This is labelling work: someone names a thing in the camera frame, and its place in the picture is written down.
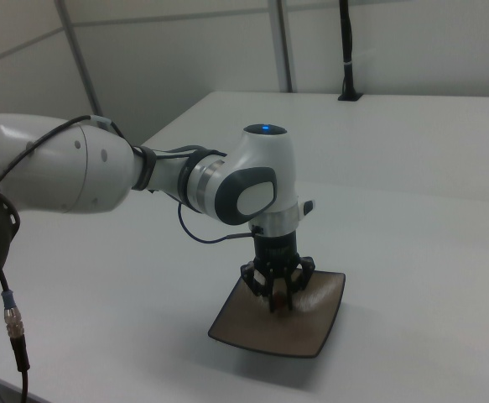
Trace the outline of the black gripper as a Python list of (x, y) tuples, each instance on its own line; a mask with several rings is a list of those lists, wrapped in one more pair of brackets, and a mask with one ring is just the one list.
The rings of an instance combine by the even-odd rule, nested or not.
[(293, 294), (304, 290), (313, 273), (315, 262), (301, 257), (297, 251), (297, 235), (293, 231), (283, 236), (256, 235), (253, 239), (255, 258), (241, 266), (241, 278), (255, 296), (268, 299), (271, 313), (277, 310), (273, 296), (275, 278), (284, 278), (287, 306), (294, 308)]

